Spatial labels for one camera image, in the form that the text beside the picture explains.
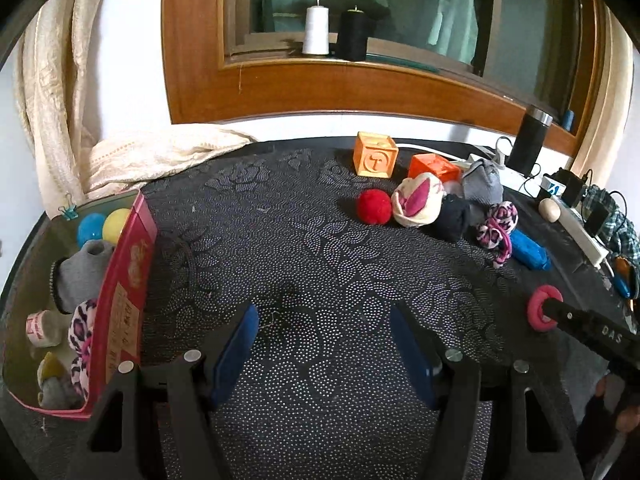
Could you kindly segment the person's right hand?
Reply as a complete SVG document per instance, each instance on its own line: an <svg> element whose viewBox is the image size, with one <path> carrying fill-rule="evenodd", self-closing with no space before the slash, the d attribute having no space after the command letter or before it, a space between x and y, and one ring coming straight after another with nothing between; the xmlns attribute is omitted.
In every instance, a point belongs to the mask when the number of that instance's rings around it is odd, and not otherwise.
<svg viewBox="0 0 640 480"><path fill-rule="evenodd" d="M603 399L605 409L611 414L620 410L615 428L622 434L631 434L639 426L639 408L635 405L622 408L625 387L623 378L614 374L605 375L596 385L596 397Z"/></svg>

